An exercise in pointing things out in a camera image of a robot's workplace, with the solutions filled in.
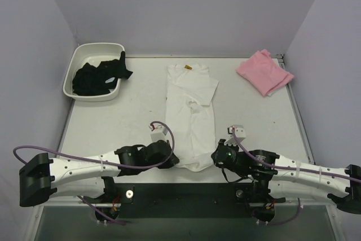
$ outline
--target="cable tie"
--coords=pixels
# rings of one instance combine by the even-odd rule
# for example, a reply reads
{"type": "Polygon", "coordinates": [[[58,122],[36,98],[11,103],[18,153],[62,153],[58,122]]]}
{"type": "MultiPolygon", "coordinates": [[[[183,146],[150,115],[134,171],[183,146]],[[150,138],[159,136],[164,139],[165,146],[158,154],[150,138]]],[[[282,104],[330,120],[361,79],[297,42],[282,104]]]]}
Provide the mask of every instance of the cable tie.
{"type": "Polygon", "coordinates": [[[103,168],[103,159],[102,159],[102,156],[98,156],[99,157],[99,160],[100,160],[100,172],[103,172],[104,171],[104,168],[103,168]]]}
{"type": "Polygon", "coordinates": [[[320,184],[321,184],[321,178],[322,178],[322,167],[320,166],[320,169],[319,169],[319,175],[318,175],[318,184],[317,184],[317,189],[320,187],[320,184]]]}
{"type": "Polygon", "coordinates": [[[300,167],[301,167],[301,162],[300,161],[296,161],[296,174],[294,175],[294,179],[293,179],[293,183],[295,183],[298,179],[298,177],[300,176],[300,167]]]}

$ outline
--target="clothing tag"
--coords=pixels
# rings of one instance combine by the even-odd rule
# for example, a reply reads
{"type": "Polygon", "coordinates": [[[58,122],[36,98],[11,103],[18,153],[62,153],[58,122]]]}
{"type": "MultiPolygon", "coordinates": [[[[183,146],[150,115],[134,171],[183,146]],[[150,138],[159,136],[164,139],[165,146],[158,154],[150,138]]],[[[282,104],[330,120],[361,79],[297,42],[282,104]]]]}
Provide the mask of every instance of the clothing tag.
{"type": "Polygon", "coordinates": [[[114,81],[114,79],[115,79],[115,77],[111,77],[108,80],[106,80],[105,83],[111,83],[114,81]]]}

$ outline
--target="glass panel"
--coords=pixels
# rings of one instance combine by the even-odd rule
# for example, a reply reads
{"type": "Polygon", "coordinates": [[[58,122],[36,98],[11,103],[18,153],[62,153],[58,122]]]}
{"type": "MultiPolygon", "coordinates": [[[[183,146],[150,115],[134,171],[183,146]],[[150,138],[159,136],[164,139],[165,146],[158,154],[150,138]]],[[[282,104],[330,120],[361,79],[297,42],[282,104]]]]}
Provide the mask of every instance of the glass panel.
{"type": "MultiPolygon", "coordinates": [[[[278,206],[277,220],[296,206],[278,206]]],[[[87,207],[44,207],[36,241],[58,240],[335,240],[325,206],[305,206],[285,225],[256,225],[254,218],[143,218],[127,226],[98,225],[87,207]]]]}

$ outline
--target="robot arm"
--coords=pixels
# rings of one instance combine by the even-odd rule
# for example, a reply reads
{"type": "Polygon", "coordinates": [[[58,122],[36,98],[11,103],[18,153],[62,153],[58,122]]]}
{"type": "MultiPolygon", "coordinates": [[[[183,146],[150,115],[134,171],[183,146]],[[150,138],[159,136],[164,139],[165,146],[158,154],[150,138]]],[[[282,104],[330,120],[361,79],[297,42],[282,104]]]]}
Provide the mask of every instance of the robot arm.
{"type": "Polygon", "coordinates": [[[155,164],[166,169],[179,163],[174,154],[165,161],[171,154],[165,135],[166,129],[160,125],[153,128],[153,143],[148,146],[125,146],[102,155],[84,157],[87,161],[51,159],[46,153],[38,154],[20,169],[20,206],[35,206],[56,196],[114,199],[122,191],[116,191],[113,177],[137,175],[155,164]]]}
{"type": "MultiPolygon", "coordinates": [[[[232,134],[230,130],[234,131],[239,142],[245,137],[244,129],[239,129],[239,126],[230,127],[228,134],[232,134]]],[[[221,139],[212,154],[217,167],[226,168],[241,177],[252,177],[255,180],[253,189],[246,193],[248,202],[260,203],[274,199],[280,202],[285,198],[314,199],[335,203],[338,209],[345,212],[361,214],[361,184],[341,178],[344,176],[361,179],[359,166],[349,165],[346,169],[326,168],[300,163],[264,150],[254,150],[249,153],[260,161],[274,165],[276,169],[255,161],[245,152],[239,152],[235,141],[221,139]]]]}

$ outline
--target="bolt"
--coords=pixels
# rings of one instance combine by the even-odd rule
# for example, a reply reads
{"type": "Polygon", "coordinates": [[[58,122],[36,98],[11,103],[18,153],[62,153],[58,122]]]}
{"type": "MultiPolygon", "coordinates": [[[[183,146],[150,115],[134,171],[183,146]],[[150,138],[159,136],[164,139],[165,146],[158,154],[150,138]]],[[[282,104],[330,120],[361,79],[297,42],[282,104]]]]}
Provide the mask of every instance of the bolt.
{"type": "Polygon", "coordinates": [[[128,191],[125,193],[125,195],[126,195],[126,197],[127,197],[128,199],[131,199],[131,198],[133,198],[133,191],[128,190],[128,191]]]}
{"type": "Polygon", "coordinates": [[[236,191],[236,196],[237,196],[237,198],[242,198],[242,197],[243,197],[243,191],[240,190],[240,189],[238,189],[238,190],[236,191]]]}

